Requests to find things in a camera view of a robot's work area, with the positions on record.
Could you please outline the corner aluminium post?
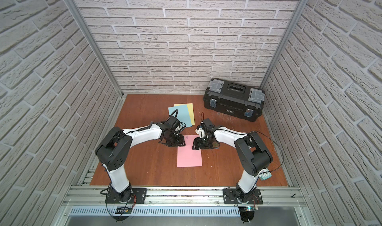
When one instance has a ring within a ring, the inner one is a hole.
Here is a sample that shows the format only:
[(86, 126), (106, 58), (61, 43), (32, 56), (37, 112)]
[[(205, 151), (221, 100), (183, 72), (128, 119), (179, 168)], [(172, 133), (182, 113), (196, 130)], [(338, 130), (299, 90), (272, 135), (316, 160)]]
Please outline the corner aluminium post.
[(265, 88), (265, 85), (274, 69), (274, 67), (276, 66), (276, 62), (278, 60), (278, 58), (281, 56), (281, 53), (282, 51), (284, 50), (285, 46), (287, 45), (287, 42), (288, 40), (290, 39), (295, 27), (296, 27), (296, 24), (297, 22), (299, 21), (300, 19), (300, 16), (302, 15), (303, 13), (303, 10), (307, 4), (308, 0), (299, 0), (298, 3), (297, 3), (297, 6), (289, 20), (289, 23), (286, 27), (286, 30), (284, 32), (284, 34), (282, 35), (282, 38), (281, 38), (281, 41), (279, 42), (276, 50), (275, 50), (275, 53), (270, 61), (270, 64), (269, 64), (269, 67), (263, 77), (263, 80), (261, 82), (261, 85), (260, 85), (260, 89), (264, 89)]
[(88, 42), (90, 48), (92, 49), (93, 53), (95, 54), (95, 57), (98, 59), (102, 69), (104, 70), (106, 76), (110, 80), (112, 86), (114, 87), (115, 91), (117, 92), (119, 97), (123, 97), (123, 91), (121, 90), (119, 84), (117, 83), (109, 65), (107, 64), (107, 61), (101, 52), (89, 26), (87, 25), (84, 17), (82, 16), (78, 6), (75, 3), (75, 0), (63, 0), (65, 4), (67, 5), (69, 11), (71, 12), (74, 20), (76, 21), (79, 29), (83, 33), (86, 41)]

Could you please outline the aluminium front rail frame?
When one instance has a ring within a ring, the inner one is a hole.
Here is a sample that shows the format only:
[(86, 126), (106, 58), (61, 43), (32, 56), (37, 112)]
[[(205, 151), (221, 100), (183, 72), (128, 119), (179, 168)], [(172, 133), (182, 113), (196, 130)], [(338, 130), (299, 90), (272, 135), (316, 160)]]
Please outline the aluminium front rail frame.
[(66, 225), (73, 216), (154, 217), (239, 217), (245, 210), (268, 207), (291, 208), (302, 226), (312, 226), (307, 202), (298, 187), (258, 187), (248, 196), (239, 197), (234, 187), (165, 187), (132, 188), (132, 198), (119, 202), (116, 193), (104, 186), (72, 186), (53, 221)]

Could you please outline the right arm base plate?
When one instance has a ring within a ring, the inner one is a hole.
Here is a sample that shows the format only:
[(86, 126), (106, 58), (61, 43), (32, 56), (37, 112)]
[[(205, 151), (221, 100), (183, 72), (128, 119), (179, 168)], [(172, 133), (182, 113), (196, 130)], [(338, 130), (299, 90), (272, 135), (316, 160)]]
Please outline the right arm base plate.
[(261, 191), (258, 188), (252, 189), (249, 193), (243, 193), (240, 189), (224, 188), (223, 200), (226, 205), (262, 205), (263, 199)]

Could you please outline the yellow paper sheet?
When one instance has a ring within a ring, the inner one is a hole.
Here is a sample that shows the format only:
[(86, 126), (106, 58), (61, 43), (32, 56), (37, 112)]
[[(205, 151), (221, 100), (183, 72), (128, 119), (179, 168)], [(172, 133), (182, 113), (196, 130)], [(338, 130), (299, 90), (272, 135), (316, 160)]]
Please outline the yellow paper sheet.
[(186, 105), (187, 106), (191, 123), (192, 123), (192, 125), (195, 125), (195, 116), (194, 116), (193, 104), (192, 103), (175, 104), (174, 106), (182, 106), (182, 105)]

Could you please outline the left corner aluminium post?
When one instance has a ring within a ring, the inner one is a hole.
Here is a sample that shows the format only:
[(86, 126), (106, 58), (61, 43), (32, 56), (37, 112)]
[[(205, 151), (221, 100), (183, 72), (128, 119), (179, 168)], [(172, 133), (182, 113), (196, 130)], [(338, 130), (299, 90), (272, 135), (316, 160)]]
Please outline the left corner aluminium post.
[(110, 80), (112, 86), (114, 87), (115, 91), (117, 92), (119, 97), (123, 97), (123, 91), (121, 90), (119, 84), (117, 83), (109, 65), (107, 64), (107, 61), (101, 52), (89, 26), (87, 25), (84, 17), (82, 16), (78, 6), (75, 3), (75, 0), (63, 0), (65, 4), (67, 5), (69, 11), (71, 12), (74, 20), (76, 21), (79, 29), (83, 33), (86, 41), (88, 42), (90, 48), (92, 49), (93, 53), (95, 54), (95, 57), (98, 59), (102, 69), (104, 70), (106, 76)]

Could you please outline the light blue paper sheet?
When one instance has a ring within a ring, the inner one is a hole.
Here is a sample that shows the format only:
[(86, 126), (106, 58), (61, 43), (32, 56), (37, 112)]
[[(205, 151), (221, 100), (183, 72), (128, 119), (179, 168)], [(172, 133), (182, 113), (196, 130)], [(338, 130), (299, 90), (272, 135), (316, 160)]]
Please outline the light blue paper sheet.
[(169, 114), (172, 114), (175, 110), (177, 110), (178, 112), (175, 113), (174, 116), (176, 115), (176, 118), (179, 121), (185, 123), (186, 127), (191, 127), (193, 125), (192, 120), (191, 120), (191, 116), (190, 116), (190, 112), (189, 112), (189, 108), (186, 104), (179, 105), (179, 106), (173, 106), (173, 107), (168, 108)]

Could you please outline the black plastic toolbox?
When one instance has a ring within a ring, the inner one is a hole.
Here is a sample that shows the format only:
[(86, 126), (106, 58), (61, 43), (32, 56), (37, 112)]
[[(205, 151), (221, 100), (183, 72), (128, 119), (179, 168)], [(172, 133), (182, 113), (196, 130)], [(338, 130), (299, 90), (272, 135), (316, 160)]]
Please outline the black plastic toolbox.
[(213, 78), (203, 96), (205, 108), (255, 122), (263, 113), (265, 92)]

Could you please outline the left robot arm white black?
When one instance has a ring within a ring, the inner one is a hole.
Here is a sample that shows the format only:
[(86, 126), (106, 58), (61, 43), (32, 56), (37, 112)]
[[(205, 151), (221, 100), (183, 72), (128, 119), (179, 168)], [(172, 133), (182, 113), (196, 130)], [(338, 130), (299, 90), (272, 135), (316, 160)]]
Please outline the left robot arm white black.
[(133, 197), (124, 168), (131, 147), (151, 140), (159, 140), (159, 143), (168, 147), (186, 145), (185, 137), (181, 134), (186, 124), (177, 119), (177, 115), (176, 109), (165, 121), (151, 122), (142, 128), (123, 130), (114, 127), (97, 146), (95, 155), (109, 176), (109, 191), (118, 202), (127, 203)]

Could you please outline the small teal card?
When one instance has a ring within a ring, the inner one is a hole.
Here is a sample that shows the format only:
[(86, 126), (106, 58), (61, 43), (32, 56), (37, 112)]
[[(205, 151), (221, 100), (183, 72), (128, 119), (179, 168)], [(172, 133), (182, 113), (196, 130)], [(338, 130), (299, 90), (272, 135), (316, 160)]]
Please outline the small teal card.
[(260, 180), (269, 179), (271, 176), (272, 174), (268, 169), (264, 169), (264, 171), (259, 174)]

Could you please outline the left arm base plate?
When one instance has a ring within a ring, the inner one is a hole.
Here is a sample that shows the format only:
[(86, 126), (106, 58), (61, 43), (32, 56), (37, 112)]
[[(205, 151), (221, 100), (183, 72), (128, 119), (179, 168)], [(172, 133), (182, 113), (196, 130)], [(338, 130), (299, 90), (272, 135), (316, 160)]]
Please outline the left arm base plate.
[(147, 188), (128, 188), (122, 193), (118, 193), (112, 187), (109, 187), (105, 202), (107, 204), (143, 204), (146, 198), (146, 193)]

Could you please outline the right corner aluminium post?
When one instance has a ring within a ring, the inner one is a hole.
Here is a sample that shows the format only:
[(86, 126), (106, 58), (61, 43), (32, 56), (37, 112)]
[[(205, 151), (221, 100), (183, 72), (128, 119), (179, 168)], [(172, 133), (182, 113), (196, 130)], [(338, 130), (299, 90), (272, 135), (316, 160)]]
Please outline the right corner aluminium post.
[(281, 53), (282, 51), (284, 50), (285, 46), (287, 45), (287, 42), (288, 40), (290, 39), (295, 27), (296, 27), (296, 24), (297, 22), (299, 21), (300, 19), (300, 16), (302, 15), (303, 13), (303, 10), (307, 4), (308, 0), (299, 0), (298, 3), (297, 3), (297, 6), (289, 20), (289, 23), (286, 27), (286, 30), (284, 32), (284, 34), (282, 35), (282, 38), (281, 38), (281, 41), (279, 42), (276, 50), (275, 50), (275, 53), (270, 61), (270, 64), (269, 64), (269, 67), (263, 77), (263, 80), (261, 82), (261, 85), (260, 85), (260, 89), (264, 89), (265, 88), (265, 85), (274, 69), (274, 67), (276, 66), (276, 62), (278, 60), (278, 58), (281, 56)]

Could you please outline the pink paper sheet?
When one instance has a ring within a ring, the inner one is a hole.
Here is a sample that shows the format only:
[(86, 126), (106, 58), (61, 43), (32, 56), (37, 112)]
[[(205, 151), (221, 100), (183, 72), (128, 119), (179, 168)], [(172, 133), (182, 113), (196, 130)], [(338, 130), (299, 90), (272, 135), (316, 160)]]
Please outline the pink paper sheet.
[(201, 150), (193, 150), (194, 139), (198, 135), (186, 135), (185, 146), (179, 146), (177, 151), (177, 167), (199, 167), (203, 166)]

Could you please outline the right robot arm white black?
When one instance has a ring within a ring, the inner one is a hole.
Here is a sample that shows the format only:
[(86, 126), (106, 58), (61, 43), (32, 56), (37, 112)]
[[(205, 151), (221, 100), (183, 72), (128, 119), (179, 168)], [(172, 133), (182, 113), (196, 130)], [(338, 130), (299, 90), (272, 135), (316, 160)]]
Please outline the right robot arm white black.
[(263, 174), (270, 173), (268, 166), (273, 162), (273, 156), (258, 132), (241, 133), (205, 119), (197, 126), (196, 133), (198, 137), (194, 139), (193, 150), (215, 149), (221, 143), (236, 149), (243, 173), (230, 194), (240, 204), (255, 200), (257, 182)]

